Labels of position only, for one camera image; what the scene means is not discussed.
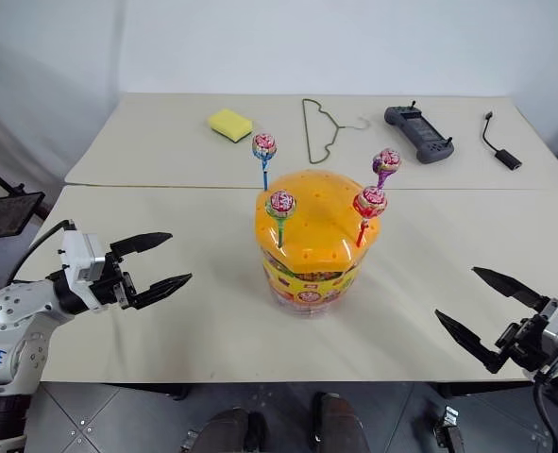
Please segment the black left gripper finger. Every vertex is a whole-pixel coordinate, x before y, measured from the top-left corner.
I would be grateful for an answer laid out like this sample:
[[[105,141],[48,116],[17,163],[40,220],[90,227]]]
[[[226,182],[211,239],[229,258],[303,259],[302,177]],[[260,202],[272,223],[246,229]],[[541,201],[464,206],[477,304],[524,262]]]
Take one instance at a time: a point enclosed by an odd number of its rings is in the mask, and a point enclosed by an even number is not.
[[[150,232],[138,234],[110,244],[109,267],[111,270],[119,267],[123,256],[132,253],[142,253],[173,238],[168,232]]]
[[[147,291],[136,294],[134,289],[131,289],[130,294],[127,296],[127,306],[135,310],[141,310],[151,306],[157,302],[166,299],[178,289],[183,287],[193,277],[191,273],[179,275],[175,277],[168,277],[149,287]]]

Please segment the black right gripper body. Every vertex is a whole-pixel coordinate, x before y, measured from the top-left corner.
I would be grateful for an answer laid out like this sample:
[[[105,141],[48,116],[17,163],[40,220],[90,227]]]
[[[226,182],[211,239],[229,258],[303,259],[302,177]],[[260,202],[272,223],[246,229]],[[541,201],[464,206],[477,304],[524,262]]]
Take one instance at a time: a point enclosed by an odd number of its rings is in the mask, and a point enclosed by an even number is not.
[[[542,368],[550,357],[543,349],[543,332],[547,325],[547,317],[541,314],[511,323],[495,342],[499,359],[502,362],[511,360],[528,372]]]

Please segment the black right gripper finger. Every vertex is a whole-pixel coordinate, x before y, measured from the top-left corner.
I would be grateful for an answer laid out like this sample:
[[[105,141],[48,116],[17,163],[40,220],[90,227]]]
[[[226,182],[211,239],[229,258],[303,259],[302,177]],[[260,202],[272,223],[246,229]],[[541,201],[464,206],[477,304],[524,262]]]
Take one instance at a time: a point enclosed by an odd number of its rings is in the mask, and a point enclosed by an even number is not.
[[[498,293],[514,298],[536,312],[541,312],[550,302],[547,296],[535,292],[513,277],[478,266],[474,266],[472,271]]]
[[[511,352],[504,346],[491,350],[482,344],[481,338],[455,319],[435,310],[434,314],[456,344],[477,359],[490,373],[496,374],[511,358]]]

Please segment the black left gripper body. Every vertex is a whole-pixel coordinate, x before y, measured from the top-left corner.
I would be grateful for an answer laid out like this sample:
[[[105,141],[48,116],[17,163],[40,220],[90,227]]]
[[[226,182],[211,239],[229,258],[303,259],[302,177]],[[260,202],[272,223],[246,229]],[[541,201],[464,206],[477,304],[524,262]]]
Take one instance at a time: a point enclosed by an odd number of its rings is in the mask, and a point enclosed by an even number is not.
[[[122,261],[121,257],[108,252],[100,278],[95,280],[89,289],[101,305],[118,304],[125,310],[133,307],[136,290],[130,274],[121,269]]]

